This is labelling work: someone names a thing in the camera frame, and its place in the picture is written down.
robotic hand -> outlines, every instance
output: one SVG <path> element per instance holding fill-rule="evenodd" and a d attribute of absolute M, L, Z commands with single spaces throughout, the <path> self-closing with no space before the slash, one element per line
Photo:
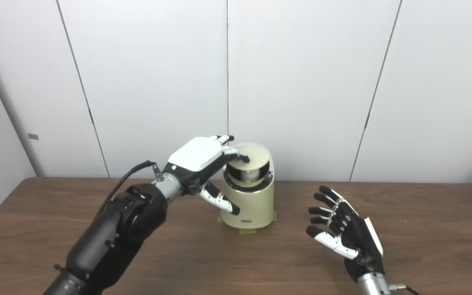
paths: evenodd
<path fill-rule="evenodd" d="M 314 198 L 330 209 L 311 207 L 309 213 L 320 216 L 311 218 L 311 224 L 324 224 L 334 234 L 316 226 L 307 227 L 307 234 L 334 252 L 345 257 L 349 276 L 359 284 L 364 295 L 387 295 L 399 290 L 401 285 L 388 286 L 382 264 L 384 250 L 369 217 L 361 218 L 339 193 L 321 186 Z"/>
<path fill-rule="evenodd" d="M 168 204 L 179 196 L 199 194 L 216 207 L 238 215 L 238 206 L 209 181 L 228 161 L 240 158 L 249 162 L 247 155 L 224 146 L 231 140 L 234 137 L 193 138 L 170 156 L 163 172 L 150 161 L 131 169 L 69 251 L 66 267 L 54 266 L 60 274 L 43 295 L 100 295 L 116 284 L 144 240 L 165 222 Z M 150 166 L 155 181 L 132 185 L 113 198 L 130 175 Z"/>

robot finger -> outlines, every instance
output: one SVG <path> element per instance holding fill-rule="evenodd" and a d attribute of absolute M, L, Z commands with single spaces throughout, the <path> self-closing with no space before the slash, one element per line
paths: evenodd
<path fill-rule="evenodd" d="M 227 211 L 232 215 L 238 215 L 240 213 L 240 207 L 230 202 L 230 200 L 210 182 L 207 182 L 206 185 L 200 189 L 198 194 L 210 204 L 215 205 L 219 209 Z"/>
<path fill-rule="evenodd" d="M 336 207 L 336 213 L 343 216 L 346 220 L 351 220 L 353 215 L 358 216 L 351 205 L 347 201 L 340 202 Z"/>
<path fill-rule="evenodd" d="M 335 203 L 340 202 L 340 200 L 344 200 L 343 196 L 341 196 L 339 193 L 335 192 L 333 189 L 328 188 L 326 186 L 323 186 L 323 185 L 320 186 L 320 192 L 328 196 Z"/>
<path fill-rule="evenodd" d="M 340 229 L 340 231 L 343 233 L 345 230 L 345 226 L 347 226 L 347 220 L 343 220 L 339 215 L 334 214 L 333 217 L 331 217 L 331 221 L 333 224 Z"/>
<path fill-rule="evenodd" d="M 221 142 L 221 145 L 226 144 L 229 141 L 234 140 L 234 136 L 220 136 L 217 141 Z"/>
<path fill-rule="evenodd" d="M 309 214 L 318 214 L 322 215 L 322 217 L 330 218 L 333 215 L 332 210 L 322 208 L 322 207 L 311 207 L 309 208 Z"/>
<path fill-rule="evenodd" d="M 313 218 L 311 218 L 311 224 L 323 224 L 323 225 L 327 225 L 327 224 L 329 224 L 329 220 L 330 220 L 329 217 L 323 217 L 323 216 L 320 216 L 320 217 L 313 217 Z"/>
<path fill-rule="evenodd" d="M 334 236 L 313 225 L 309 225 L 305 232 L 313 239 L 324 244 L 329 249 L 340 254 L 341 256 L 344 256 L 347 259 L 354 259 L 356 258 L 356 256 L 358 256 L 357 250 L 343 246 L 341 242 L 341 237 L 339 236 Z"/>
<path fill-rule="evenodd" d="M 331 198 L 329 198 L 326 195 L 323 195 L 320 193 L 314 193 L 314 198 L 320 202 L 324 202 L 331 209 L 334 209 L 336 207 L 336 202 L 334 202 Z"/>
<path fill-rule="evenodd" d="M 344 227 L 341 227 L 341 226 L 335 224 L 332 220 L 329 220 L 329 222 L 327 223 L 327 226 L 330 228 L 330 230 L 333 231 L 333 233 L 335 233 L 337 235 L 343 234 L 343 231 L 345 230 Z"/>

cable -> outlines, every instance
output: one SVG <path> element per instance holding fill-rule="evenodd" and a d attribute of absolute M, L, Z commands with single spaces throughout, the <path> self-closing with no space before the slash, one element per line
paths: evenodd
<path fill-rule="evenodd" d="M 413 288 L 411 288 L 409 286 L 405 286 L 405 289 L 408 290 L 409 292 L 413 293 L 414 295 L 421 295 L 420 293 L 416 292 L 415 290 L 413 290 Z"/>
<path fill-rule="evenodd" d="M 105 200 L 103 201 L 103 204 L 101 204 L 101 207 L 100 209 L 98 210 L 98 212 L 96 213 L 96 215 L 98 215 L 99 213 L 101 213 L 101 211 L 103 211 L 103 209 L 105 209 L 105 207 L 109 204 L 110 200 L 112 199 L 112 197 L 114 196 L 114 194 L 118 191 L 118 189 L 121 187 L 121 185 L 134 173 L 138 172 L 139 170 L 142 170 L 143 168 L 147 168 L 147 167 L 150 167 L 152 165 L 155 165 L 156 163 L 154 162 L 151 162 L 151 161 L 145 161 L 141 164 L 138 164 L 136 166 L 134 166 L 131 170 L 129 170 L 129 172 L 127 172 L 127 174 L 125 174 L 122 179 L 120 179 L 120 181 L 118 181 L 118 183 L 116 183 L 116 186 L 111 190 L 111 192 L 109 193 L 109 195 L 105 198 Z"/>

white fingertip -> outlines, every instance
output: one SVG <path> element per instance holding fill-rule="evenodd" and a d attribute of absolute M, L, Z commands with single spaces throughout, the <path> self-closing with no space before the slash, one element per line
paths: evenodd
<path fill-rule="evenodd" d="M 374 244 L 378 248 L 378 251 L 380 252 L 380 254 L 383 256 L 384 249 L 382 248 L 382 243 L 380 242 L 380 239 L 378 238 L 378 235 L 376 234 L 376 231 L 374 230 L 374 226 L 372 225 L 371 219 L 369 217 L 365 219 L 365 224 L 367 225 L 367 228 L 369 229 L 369 233 L 371 233 L 371 237 L 374 241 Z"/>
<path fill-rule="evenodd" d="M 237 149 L 233 148 L 232 146 L 228 146 L 228 145 L 222 146 L 221 151 L 225 155 L 232 155 L 232 154 L 239 154 L 240 153 Z"/>
<path fill-rule="evenodd" d="M 343 246 L 341 237 L 332 237 L 329 233 L 323 231 L 316 235 L 314 239 L 345 258 L 354 259 L 358 256 L 358 251 Z"/>
<path fill-rule="evenodd" d="M 218 138 L 218 141 L 221 142 L 221 144 L 225 144 L 229 140 L 229 136 L 220 136 Z"/>

